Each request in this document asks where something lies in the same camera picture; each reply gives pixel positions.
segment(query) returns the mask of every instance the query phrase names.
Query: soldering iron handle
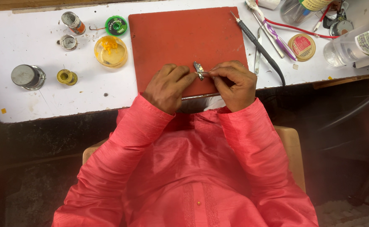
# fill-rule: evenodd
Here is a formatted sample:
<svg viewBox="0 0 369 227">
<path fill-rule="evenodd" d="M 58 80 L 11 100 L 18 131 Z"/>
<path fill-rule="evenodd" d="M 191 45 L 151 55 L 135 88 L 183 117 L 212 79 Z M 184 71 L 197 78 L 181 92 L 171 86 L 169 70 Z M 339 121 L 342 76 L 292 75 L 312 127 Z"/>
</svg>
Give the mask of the soldering iron handle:
<svg viewBox="0 0 369 227">
<path fill-rule="evenodd" d="M 285 79 L 284 79 L 283 73 L 281 72 L 278 64 L 274 61 L 274 59 L 270 57 L 267 51 L 262 47 L 262 45 L 253 35 L 253 33 L 249 30 L 249 28 L 242 22 L 242 20 L 238 22 L 238 25 L 242 29 L 242 31 L 246 34 L 246 36 L 250 39 L 250 41 L 252 41 L 252 43 L 255 44 L 256 48 L 260 51 L 260 53 L 266 58 L 267 62 L 278 73 L 278 75 L 280 76 L 281 82 L 283 83 L 283 86 L 285 86 Z"/>
</svg>

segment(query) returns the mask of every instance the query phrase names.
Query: chair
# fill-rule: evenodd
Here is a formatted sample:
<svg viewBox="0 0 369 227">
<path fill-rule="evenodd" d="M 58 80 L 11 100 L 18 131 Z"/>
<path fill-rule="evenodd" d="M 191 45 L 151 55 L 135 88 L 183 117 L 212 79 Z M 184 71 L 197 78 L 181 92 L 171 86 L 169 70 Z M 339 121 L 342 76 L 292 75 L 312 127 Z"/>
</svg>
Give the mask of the chair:
<svg viewBox="0 0 369 227">
<path fill-rule="evenodd" d="M 303 164 L 301 155 L 301 145 L 299 143 L 298 132 L 293 128 L 287 128 L 282 126 L 274 126 L 277 134 L 283 142 L 285 151 L 289 159 L 288 169 L 292 172 L 296 184 L 304 191 L 305 190 L 305 178 L 303 176 Z M 108 140 L 102 140 L 101 142 L 86 148 L 82 155 L 82 164 L 85 164 L 88 158 L 93 152 L 96 151 L 104 142 Z"/>
</svg>

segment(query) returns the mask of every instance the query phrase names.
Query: work table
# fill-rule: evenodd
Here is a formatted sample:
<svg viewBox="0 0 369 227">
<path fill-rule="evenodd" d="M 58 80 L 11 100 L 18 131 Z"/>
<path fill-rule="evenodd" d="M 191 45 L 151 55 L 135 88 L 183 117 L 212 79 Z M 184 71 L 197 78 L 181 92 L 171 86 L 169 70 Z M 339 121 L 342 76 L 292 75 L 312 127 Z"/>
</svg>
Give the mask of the work table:
<svg viewBox="0 0 369 227">
<path fill-rule="evenodd" d="M 107 34 L 104 29 L 93 31 L 89 27 L 103 28 L 110 16 L 119 15 L 127 20 L 130 14 L 136 13 L 232 6 L 238 7 L 240 19 L 257 36 L 258 23 L 244 6 L 243 0 L 114 3 L 33 13 L 0 11 L 0 121 L 13 123 L 129 107 L 137 96 L 130 30 L 119 36 L 128 49 L 128 60 L 122 68 L 109 69 L 102 66 L 93 52 L 96 41 Z M 267 18 L 282 23 L 280 7 L 273 11 L 261 9 Z M 74 12 L 86 25 L 84 35 L 73 34 L 61 22 L 61 15 L 66 11 Z M 318 17 L 313 16 L 300 28 L 312 30 L 317 21 Z M 300 33 L 288 28 L 274 27 L 285 42 Z M 328 35 L 328 30 L 321 26 L 317 33 Z M 78 39 L 75 50 L 66 51 L 56 44 L 64 34 L 72 34 Z M 330 39 L 311 36 L 316 44 L 315 55 L 308 61 L 294 62 L 287 56 L 281 59 L 268 38 L 264 34 L 262 36 L 263 47 L 280 66 L 287 85 L 369 75 L 369 66 L 360 69 L 353 68 L 352 65 L 342 68 L 329 66 L 323 57 L 323 47 Z M 244 45 L 249 69 L 253 71 L 256 51 L 245 35 Z M 28 91 L 13 84 L 11 72 L 21 64 L 36 65 L 46 73 L 46 81 L 41 89 Z M 260 61 L 257 89 L 281 86 L 279 76 L 268 66 Z M 75 72 L 78 82 L 73 86 L 60 84 L 56 74 L 61 69 Z"/>
</svg>

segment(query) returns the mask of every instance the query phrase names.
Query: green spool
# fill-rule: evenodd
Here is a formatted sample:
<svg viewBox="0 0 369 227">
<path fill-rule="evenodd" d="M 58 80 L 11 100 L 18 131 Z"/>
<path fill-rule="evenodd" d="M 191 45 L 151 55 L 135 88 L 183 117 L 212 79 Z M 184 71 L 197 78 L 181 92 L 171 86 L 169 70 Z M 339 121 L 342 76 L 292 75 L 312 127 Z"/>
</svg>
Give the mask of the green spool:
<svg viewBox="0 0 369 227">
<path fill-rule="evenodd" d="M 127 22 L 121 16 L 109 17 L 105 23 L 106 32 L 111 36 L 121 36 L 127 31 Z"/>
</svg>

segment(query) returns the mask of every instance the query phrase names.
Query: cleaner bottle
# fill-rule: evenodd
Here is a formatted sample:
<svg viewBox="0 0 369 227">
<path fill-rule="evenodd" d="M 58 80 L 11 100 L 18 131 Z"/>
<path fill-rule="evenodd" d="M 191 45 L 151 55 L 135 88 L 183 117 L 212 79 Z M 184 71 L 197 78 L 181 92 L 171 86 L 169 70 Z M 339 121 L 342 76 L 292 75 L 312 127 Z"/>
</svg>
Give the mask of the cleaner bottle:
<svg viewBox="0 0 369 227">
<path fill-rule="evenodd" d="M 335 67 L 369 58 L 369 23 L 330 41 L 323 54 Z"/>
<path fill-rule="evenodd" d="M 280 8 L 281 19 L 296 27 L 331 2 L 333 0 L 286 0 Z"/>
</svg>

